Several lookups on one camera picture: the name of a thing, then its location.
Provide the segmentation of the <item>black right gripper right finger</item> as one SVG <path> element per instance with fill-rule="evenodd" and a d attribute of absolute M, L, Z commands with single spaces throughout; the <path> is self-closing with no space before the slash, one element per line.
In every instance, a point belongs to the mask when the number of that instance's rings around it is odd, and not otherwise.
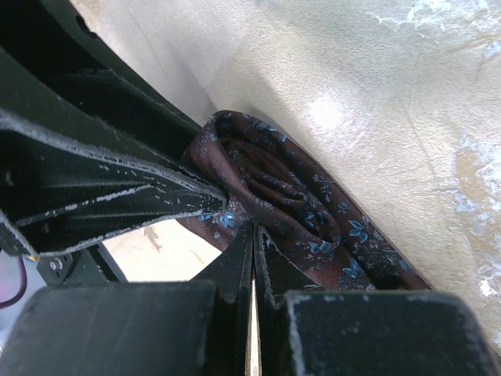
<path fill-rule="evenodd" d="M 475 315 L 436 291 L 325 291 L 254 228 L 264 375 L 494 375 Z"/>

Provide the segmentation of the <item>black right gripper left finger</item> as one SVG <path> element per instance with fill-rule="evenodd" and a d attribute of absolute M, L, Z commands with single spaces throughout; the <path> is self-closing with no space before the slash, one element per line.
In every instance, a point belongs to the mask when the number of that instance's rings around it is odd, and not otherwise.
<path fill-rule="evenodd" d="M 44 287 L 1 356 L 4 375 L 243 375 L 254 226 L 185 282 Z"/>

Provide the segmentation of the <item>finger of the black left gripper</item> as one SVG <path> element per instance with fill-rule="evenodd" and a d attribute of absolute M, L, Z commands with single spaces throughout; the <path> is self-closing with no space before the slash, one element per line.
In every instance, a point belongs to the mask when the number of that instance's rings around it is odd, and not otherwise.
<path fill-rule="evenodd" d="M 1 248 L 71 253 L 165 219 L 212 214 L 226 195 L 89 117 L 1 54 Z"/>
<path fill-rule="evenodd" d="M 69 1 L 3 1 L 1 47 L 67 102 L 174 160 L 200 126 L 93 31 Z"/>

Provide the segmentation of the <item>brown floral necktie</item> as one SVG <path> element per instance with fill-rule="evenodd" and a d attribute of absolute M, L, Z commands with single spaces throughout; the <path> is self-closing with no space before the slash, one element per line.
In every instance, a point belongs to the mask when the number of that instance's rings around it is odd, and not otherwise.
<path fill-rule="evenodd" d="M 278 129 L 248 114 L 212 115 L 183 162 L 226 190 L 227 207 L 181 220 L 219 250 L 248 220 L 331 290 L 427 290 L 428 282 L 329 174 Z"/>

